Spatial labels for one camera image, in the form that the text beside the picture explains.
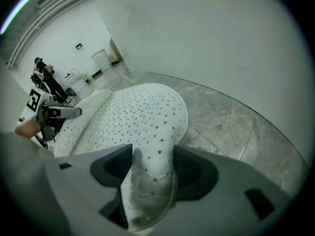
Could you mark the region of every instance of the gray marble floor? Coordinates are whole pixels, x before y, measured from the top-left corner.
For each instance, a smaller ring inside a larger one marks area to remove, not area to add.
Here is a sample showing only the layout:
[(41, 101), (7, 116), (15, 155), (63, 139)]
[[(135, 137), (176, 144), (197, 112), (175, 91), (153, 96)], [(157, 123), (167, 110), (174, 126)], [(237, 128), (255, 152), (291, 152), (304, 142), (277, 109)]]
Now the gray marble floor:
[(180, 144), (241, 160), (294, 196), (308, 169), (295, 147), (262, 116), (210, 88), (178, 78), (129, 71), (121, 62), (96, 79), (113, 91), (143, 83), (161, 83), (184, 99), (189, 127)]

